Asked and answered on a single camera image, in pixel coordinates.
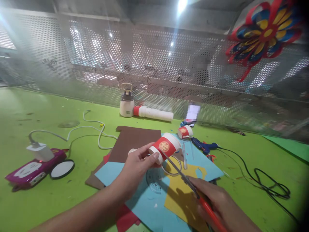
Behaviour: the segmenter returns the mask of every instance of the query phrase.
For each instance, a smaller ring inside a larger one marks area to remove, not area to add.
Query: metal mesh wall
[[[308,137],[309,56],[293,44],[245,68],[227,64],[226,35],[99,18],[1,9],[0,74],[9,85],[118,107],[120,85],[136,105],[263,134]]]

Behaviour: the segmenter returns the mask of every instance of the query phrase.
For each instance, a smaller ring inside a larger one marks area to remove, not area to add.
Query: red paper
[[[117,212],[116,219],[118,232],[127,231],[134,223],[139,221],[138,217],[126,205],[123,205]]]
[[[135,225],[139,226],[139,224],[141,224],[141,221],[138,219],[138,220],[135,222]]]
[[[109,156],[110,156],[110,153],[108,153],[106,156],[103,157],[104,164],[108,162]]]

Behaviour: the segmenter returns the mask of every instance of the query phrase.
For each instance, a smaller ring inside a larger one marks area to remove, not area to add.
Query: red paper flower
[[[258,7],[262,10],[253,15]],[[277,57],[284,46],[297,40],[302,33],[296,28],[300,23],[299,10],[291,0],[274,0],[272,5],[262,2],[252,8],[245,24],[231,34],[231,39],[239,43],[226,51],[229,63],[248,67],[238,81],[242,82],[262,58]]]

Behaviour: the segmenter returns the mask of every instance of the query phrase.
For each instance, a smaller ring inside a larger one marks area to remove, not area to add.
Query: hand
[[[158,160],[159,153],[148,155],[148,149],[153,144],[154,142],[149,143],[128,154],[122,171],[112,183],[117,186],[119,191],[125,193],[127,199],[134,195],[148,169],[161,166],[155,163]]]
[[[261,231],[239,208],[224,188],[213,185],[203,179],[189,177],[189,180],[200,192],[210,199],[214,213],[228,231]],[[199,203],[197,211],[218,232],[218,228],[216,228],[209,215]]]

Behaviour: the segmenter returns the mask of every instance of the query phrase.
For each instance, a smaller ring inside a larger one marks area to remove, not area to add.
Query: green tabletop
[[[86,119],[99,120],[106,124],[104,132],[118,136],[118,125],[158,129],[161,132],[176,133],[180,120],[172,123],[148,120],[146,118],[123,118],[119,109],[89,102],[66,99],[64,97],[30,92],[16,88],[0,88],[0,221],[1,231],[26,231],[45,220],[71,208],[94,194],[97,190],[84,184],[90,172],[103,160],[109,150],[100,150],[97,145],[98,131],[92,128],[77,129],[71,134],[70,142],[84,136],[72,144],[70,158],[75,162],[75,169],[68,176],[51,180],[47,176],[33,189],[12,193],[12,187],[4,177],[33,159],[30,151],[28,134],[35,129],[55,132],[66,137],[70,128],[59,128],[61,122],[79,120],[79,126],[98,127],[98,123],[83,121],[83,111],[91,110]],[[305,200],[308,166],[296,159],[279,146],[260,135],[247,133],[241,136],[227,130],[201,127],[193,128],[194,136],[207,143],[215,142],[221,147],[233,150],[243,157],[249,170],[260,168],[279,183],[291,190],[291,199],[278,199],[287,209],[299,218],[302,203]],[[46,143],[50,148],[68,148],[65,142],[47,133],[35,133],[34,139]],[[111,147],[113,138],[101,138],[101,145]],[[244,169],[241,160],[227,152]],[[243,211],[263,231],[290,231],[295,226],[292,219],[262,190],[252,186],[241,177],[237,163],[220,151],[215,164],[228,176],[218,180]],[[134,225],[130,231],[147,231],[144,225]],[[112,226],[108,231],[117,231]]]

